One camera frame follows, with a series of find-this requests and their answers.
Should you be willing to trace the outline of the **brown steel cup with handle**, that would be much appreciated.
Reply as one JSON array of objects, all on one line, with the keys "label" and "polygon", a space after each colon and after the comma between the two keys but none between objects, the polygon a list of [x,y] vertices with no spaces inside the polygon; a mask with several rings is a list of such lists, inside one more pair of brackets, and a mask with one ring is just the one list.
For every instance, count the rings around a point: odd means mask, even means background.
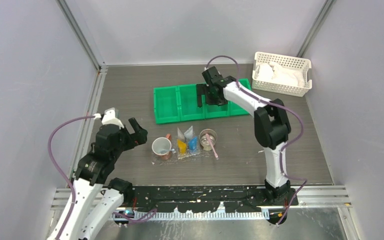
[{"label": "brown steel cup with handle", "polygon": [[[172,135],[168,133],[164,137],[158,137],[156,138],[151,145],[152,152],[155,154],[156,151],[162,150],[162,149],[174,149],[172,144]],[[175,153],[169,153],[166,155],[157,155],[155,154],[160,160],[167,161],[169,160]]]}]

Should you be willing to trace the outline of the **pink toothbrush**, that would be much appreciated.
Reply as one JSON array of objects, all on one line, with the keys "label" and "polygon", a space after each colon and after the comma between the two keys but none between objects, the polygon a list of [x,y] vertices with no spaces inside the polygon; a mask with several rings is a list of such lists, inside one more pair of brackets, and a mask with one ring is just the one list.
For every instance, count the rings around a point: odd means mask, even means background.
[{"label": "pink toothbrush", "polygon": [[218,153],[215,150],[215,146],[214,146],[215,141],[214,141],[214,139],[208,133],[205,134],[205,137],[206,137],[207,143],[209,144],[209,146],[210,146],[210,148],[211,148],[211,150],[212,150],[212,152],[214,154],[215,159],[218,160],[219,159],[219,155],[218,155]]}]

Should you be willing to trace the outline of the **white toothpaste tube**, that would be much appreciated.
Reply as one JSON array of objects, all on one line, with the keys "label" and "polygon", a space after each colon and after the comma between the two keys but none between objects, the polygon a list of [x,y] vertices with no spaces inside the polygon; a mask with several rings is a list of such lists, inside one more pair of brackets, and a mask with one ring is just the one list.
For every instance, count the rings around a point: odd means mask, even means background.
[{"label": "white toothpaste tube", "polygon": [[183,135],[187,141],[190,141],[194,137],[194,127],[191,125]]},{"label": "white toothpaste tube", "polygon": [[177,128],[177,139],[184,142],[184,143],[186,142],[186,137],[185,137],[184,133],[179,128]]}]

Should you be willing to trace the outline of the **yellow toothpaste tube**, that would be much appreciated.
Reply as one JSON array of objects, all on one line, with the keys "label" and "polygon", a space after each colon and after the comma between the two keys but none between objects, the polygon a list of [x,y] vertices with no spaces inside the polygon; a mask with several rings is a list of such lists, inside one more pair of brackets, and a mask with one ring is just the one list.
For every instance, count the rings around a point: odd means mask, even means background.
[{"label": "yellow toothpaste tube", "polygon": [[177,139],[178,153],[180,155],[186,155],[188,153],[188,145],[181,139]]}]

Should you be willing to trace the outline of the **clear acrylic toothbrush holder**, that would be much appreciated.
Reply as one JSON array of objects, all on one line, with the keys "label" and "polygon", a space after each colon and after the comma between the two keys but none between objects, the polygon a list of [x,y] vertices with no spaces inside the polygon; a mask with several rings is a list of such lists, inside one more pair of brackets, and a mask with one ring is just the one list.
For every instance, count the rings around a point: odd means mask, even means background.
[{"label": "clear acrylic toothbrush holder", "polygon": [[176,151],[176,156],[177,156],[177,159],[178,160],[185,160],[186,158],[191,158],[191,157],[194,157],[194,156],[197,156],[197,155],[199,155],[200,153],[201,153],[201,147],[200,147],[200,143],[199,143],[199,139],[198,139],[198,146],[199,146],[199,152],[198,153],[195,153],[195,154],[193,154],[193,153],[190,153],[190,151],[189,151],[189,148],[188,148],[188,151],[187,151],[187,154],[185,154],[185,155],[180,155],[179,154],[179,148],[178,148],[178,144],[177,144],[177,136],[176,136],[176,138],[175,138],[175,140],[174,140],[174,149],[175,149],[175,151]]}]

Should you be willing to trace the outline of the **blue toothpaste tube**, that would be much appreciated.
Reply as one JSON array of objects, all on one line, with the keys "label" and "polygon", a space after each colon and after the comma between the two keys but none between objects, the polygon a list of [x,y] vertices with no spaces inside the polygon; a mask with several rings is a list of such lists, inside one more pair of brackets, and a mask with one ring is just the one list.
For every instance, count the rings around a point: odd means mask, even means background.
[{"label": "blue toothpaste tube", "polygon": [[188,149],[191,154],[198,154],[199,149],[199,143],[198,143],[198,137],[194,136],[192,139],[188,142]]}]

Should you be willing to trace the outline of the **clear oval acrylic tray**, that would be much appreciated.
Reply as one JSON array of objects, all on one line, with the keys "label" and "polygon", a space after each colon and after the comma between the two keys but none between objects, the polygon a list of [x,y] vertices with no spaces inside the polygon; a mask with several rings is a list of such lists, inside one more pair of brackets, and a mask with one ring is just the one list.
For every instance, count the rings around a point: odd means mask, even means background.
[{"label": "clear oval acrylic tray", "polygon": [[156,138],[151,144],[153,165],[170,165],[182,162],[197,161],[201,158],[216,159],[212,149],[204,150],[196,134],[192,138],[179,139],[177,136],[167,134]]}]

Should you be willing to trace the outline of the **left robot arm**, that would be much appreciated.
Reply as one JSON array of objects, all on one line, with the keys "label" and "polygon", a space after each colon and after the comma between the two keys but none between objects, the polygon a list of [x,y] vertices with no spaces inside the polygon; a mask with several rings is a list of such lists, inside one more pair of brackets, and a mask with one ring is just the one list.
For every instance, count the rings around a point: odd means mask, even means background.
[{"label": "left robot arm", "polygon": [[106,120],[96,114],[94,119],[100,119],[102,125],[91,150],[79,160],[74,180],[67,181],[71,195],[48,237],[50,240],[93,240],[116,208],[128,207],[133,202],[132,183],[114,178],[100,202],[92,206],[121,153],[145,144],[148,132],[134,117],[128,120],[133,133],[116,117]]}]

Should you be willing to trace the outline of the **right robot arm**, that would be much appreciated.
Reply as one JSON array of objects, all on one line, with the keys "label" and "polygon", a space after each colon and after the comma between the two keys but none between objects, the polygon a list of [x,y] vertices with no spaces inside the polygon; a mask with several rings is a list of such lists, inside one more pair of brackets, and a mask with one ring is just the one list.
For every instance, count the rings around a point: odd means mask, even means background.
[{"label": "right robot arm", "polygon": [[280,99],[256,95],[232,76],[223,77],[215,66],[202,72],[204,83],[196,85],[197,106],[223,106],[231,102],[253,117],[254,136],[263,147],[266,161],[265,198],[279,205],[291,189],[286,177],[286,148],[291,125]]}]

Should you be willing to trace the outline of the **white cloth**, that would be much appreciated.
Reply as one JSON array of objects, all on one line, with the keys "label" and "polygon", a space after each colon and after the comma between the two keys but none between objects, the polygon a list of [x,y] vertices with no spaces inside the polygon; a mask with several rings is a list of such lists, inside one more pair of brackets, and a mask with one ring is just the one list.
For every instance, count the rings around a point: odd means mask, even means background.
[{"label": "white cloth", "polygon": [[299,70],[288,69],[277,62],[258,64],[255,79],[261,82],[274,83],[291,87],[304,87],[305,80]]}]

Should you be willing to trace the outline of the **white perforated plastic basket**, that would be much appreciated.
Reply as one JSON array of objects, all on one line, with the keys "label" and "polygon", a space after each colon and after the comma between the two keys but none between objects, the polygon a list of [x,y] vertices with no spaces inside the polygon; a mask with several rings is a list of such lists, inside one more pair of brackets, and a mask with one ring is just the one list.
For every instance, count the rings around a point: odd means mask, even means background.
[{"label": "white perforated plastic basket", "polygon": [[306,58],[257,51],[252,88],[303,97],[313,88],[312,63]]}]

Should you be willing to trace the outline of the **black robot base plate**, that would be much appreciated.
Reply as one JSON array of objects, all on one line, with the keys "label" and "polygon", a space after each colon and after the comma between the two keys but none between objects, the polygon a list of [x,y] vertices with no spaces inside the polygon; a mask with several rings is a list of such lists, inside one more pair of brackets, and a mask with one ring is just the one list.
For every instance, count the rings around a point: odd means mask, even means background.
[{"label": "black robot base plate", "polygon": [[196,186],[135,186],[130,190],[122,207],[132,211],[158,214],[213,214],[224,210],[227,214],[261,213],[270,210],[268,221],[283,224],[288,207],[297,206],[296,190],[288,183],[280,189],[258,185],[196,185]]}]

